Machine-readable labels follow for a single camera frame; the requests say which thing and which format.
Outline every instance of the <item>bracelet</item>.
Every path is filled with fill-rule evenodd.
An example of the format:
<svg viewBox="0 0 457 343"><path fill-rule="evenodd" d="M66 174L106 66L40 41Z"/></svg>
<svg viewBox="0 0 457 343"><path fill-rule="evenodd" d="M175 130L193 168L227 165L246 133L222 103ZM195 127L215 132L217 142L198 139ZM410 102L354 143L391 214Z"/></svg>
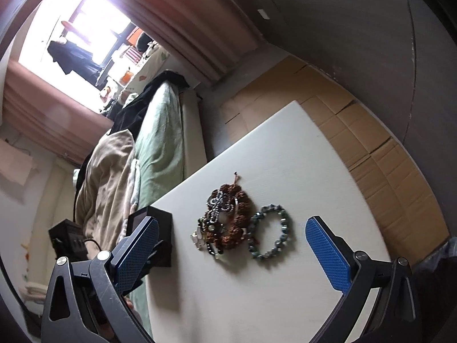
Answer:
<svg viewBox="0 0 457 343"><path fill-rule="evenodd" d="M281 223L281 235L279 239L275 241L275 246L268 252L261 254L257 247L258 241L255 239L255 230L257 225L262 219L266 217L268 213L277 212L280 216ZM248 238L249 251L254 259L259 261L263 259L272 258L280 254L281 249L284 248L285 242L289 237L289 216L287 212L282 208L281 205L270 204L268 206L263 206L259 212L255 213L251 217L251 224L247 228L246 237Z"/></svg>
<svg viewBox="0 0 457 343"><path fill-rule="evenodd" d="M197 249L204 247L212 256L233 249L245 239L250 224L251 203L248 195L237 184L223 184L207 199L205 215L198 220L197 230L191 235Z"/></svg>

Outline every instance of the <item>cardboard box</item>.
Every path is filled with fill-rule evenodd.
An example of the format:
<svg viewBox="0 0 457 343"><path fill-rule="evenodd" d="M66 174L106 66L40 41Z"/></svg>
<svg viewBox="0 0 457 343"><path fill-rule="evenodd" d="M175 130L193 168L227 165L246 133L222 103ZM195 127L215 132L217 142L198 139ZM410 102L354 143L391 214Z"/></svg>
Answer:
<svg viewBox="0 0 457 343"><path fill-rule="evenodd" d="M352 174L392 258L405 256L415 264L447 240L438 202L403 146L351 93L294 57L222 106L237 114L227 123L232 142L293 100L301 103Z"/></svg>

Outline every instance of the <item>curtain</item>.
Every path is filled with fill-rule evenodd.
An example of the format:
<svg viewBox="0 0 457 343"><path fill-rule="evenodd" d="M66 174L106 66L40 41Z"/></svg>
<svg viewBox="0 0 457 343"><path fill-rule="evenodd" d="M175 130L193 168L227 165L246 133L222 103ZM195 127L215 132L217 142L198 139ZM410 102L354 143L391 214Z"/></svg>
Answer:
<svg viewBox="0 0 457 343"><path fill-rule="evenodd" d="M262 39L232 0L109 1L206 84Z"/></svg>
<svg viewBox="0 0 457 343"><path fill-rule="evenodd" d="M3 119L36 144L81 164L113 124L10 60Z"/></svg>

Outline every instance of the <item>black cable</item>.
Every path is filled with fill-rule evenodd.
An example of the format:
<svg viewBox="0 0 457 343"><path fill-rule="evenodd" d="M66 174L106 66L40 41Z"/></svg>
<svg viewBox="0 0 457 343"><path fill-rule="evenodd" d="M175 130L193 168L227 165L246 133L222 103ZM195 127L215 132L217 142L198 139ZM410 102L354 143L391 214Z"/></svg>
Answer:
<svg viewBox="0 0 457 343"><path fill-rule="evenodd" d="M97 245L98 249L101 251L101 247L100 247L100 245L98 245L97 241L95 241L94 239L85 239L84 240L84 242L87 242L87 241L93 242L95 245Z"/></svg>

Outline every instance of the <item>green bedsheet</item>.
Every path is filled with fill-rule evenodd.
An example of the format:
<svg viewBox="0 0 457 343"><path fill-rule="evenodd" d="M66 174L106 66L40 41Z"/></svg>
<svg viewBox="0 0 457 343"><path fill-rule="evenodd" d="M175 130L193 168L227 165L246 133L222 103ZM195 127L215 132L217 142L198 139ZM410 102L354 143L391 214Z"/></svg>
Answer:
<svg viewBox="0 0 457 343"><path fill-rule="evenodd" d="M183 181L183 143L179 97L165 82L149 104L135 144L141 175L139 209L153 204ZM129 297L152 337L145 283Z"/></svg>

